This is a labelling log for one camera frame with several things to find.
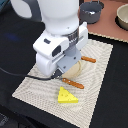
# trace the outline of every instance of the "cable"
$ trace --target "cable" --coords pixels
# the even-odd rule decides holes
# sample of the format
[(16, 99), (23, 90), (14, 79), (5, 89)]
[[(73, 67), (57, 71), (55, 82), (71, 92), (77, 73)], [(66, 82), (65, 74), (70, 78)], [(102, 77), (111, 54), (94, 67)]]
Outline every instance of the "cable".
[(39, 77), (35, 77), (35, 76), (30, 76), (30, 75), (14, 74), (14, 73), (10, 73), (10, 72), (5, 71), (1, 67), (0, 67), (0, 70), (3, 71), (4, 73), (7, 73), (9, 75), (12, 75), (12, 76), (29, 77), (29, 78), (33, 78), (33, 79), (37, 79), (37, 80), (43, 80), (43, 81), (47, 81), (47, 80), (51, 80), (51, 79), (54, 79), (55, 78), (53, 76), (52, 77), (49, 77), (49, 78), (39, 78)]

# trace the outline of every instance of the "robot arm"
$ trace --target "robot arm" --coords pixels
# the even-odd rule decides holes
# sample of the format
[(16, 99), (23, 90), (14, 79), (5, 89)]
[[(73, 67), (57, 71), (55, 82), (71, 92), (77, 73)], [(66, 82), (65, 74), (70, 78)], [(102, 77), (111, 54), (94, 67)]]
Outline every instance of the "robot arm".
[(87, 24), (79, 27), (79, 0), (11, 0), (22, 18), (44, 22), (45, 30), (33, 44), (36, 64), (45, 76), (57, 69), (69, 70), (81, 59), (81, 48), (87, 43)]

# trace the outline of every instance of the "placemat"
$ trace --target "placemat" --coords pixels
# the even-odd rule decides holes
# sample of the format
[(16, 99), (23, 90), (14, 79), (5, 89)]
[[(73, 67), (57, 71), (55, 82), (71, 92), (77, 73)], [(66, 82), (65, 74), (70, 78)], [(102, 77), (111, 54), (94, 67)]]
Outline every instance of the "placemat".
[[(72, 79), (83, 84), (84, 89), (67, 85), (60, 80), (39, 81), (25, 78), (12, 96), (70, 122), (77, 127), (88, 128), (112, 48), (113, 46), (110, 44), (89, 39), (86, 46), (81, 50), (82, 55), (97, 60), (96, 63), (86, 61), (82, 73), (77, 78)], [(37, 69), (36, 64), (29, 72), (29, 75), (44, 77)], [(57, 97), (60, 86), (77, 97), (79, 102), (59, 104)]]

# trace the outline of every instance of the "yellow cheese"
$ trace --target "yellow cheese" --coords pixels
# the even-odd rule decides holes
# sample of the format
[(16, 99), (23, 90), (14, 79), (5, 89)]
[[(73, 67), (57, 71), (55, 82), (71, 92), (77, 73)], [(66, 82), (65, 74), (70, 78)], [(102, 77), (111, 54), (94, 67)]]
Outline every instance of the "yellow cheese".
[(78, 99), (63, 87), (60, 87), (58, 103), (78, 103)]

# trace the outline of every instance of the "table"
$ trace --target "table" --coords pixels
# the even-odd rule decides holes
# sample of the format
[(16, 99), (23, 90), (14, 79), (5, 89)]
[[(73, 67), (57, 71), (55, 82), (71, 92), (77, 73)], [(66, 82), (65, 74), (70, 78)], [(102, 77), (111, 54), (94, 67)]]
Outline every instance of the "table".
[[(18, 17), (12, 7), (0, 15), (0, 67), (27, 74), (35, 64), (34, 41), (43, 32), (43, 23)], [(128, 44), (89, 34), (89, 38), (113, 45), (113, 51), (97, 100), (90, 128), (128, 127)], [(0, 71), (0, 105), (51, 128), (77, 128), (45, 111), (12, 97), (23, 81)]]

